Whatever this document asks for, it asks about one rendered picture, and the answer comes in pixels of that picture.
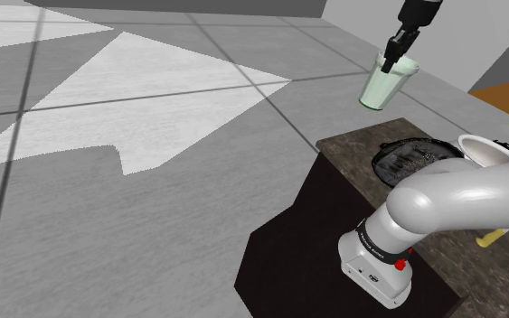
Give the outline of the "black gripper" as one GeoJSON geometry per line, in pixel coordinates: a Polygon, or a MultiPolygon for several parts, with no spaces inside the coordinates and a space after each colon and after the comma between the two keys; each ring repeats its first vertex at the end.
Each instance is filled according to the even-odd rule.
{"type": "Polygon", "coordinates": [[[387,43],[381,71],[389,73],[419,36],[419,29],[431,24],[443,0],[405,0],[398,14],[401,27],[387,43]]]}

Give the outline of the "pale green glass cup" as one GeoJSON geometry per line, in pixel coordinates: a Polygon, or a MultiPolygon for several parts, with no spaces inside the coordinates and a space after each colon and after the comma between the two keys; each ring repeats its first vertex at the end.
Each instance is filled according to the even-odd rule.
{"type": "Polygon", "coordinates": [[[382,71],[382,67],[386,64],[383,55],[383,51],[377,54],[358,98],[361,105],[377,111],[383,110],[409,78],[419,71],[419,64],[403,55],[393,64],[390,72],[385,73],[382,71]]]}

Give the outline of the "black round patterned tray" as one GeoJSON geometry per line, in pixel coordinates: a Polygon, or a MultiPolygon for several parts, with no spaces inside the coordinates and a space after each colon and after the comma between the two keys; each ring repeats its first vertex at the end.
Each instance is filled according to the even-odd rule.
{"type": "Polygon", "coordinates": [[[373,157],[371,165],[380,181],[394,188],[403,179],[436,161],[464,157],[449,142],[412,137],[380,144],[380,151],[373,157]]]}

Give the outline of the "white bowl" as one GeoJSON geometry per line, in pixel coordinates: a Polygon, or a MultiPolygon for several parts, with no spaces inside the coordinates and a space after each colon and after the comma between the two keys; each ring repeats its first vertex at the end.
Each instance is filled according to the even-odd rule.
{"type": "Polygon", "coordinates": [[[466,159],[481,167],[509,163],[509,149],[482,136],[461,135],[457,138],[457,148],[466,159]]]}

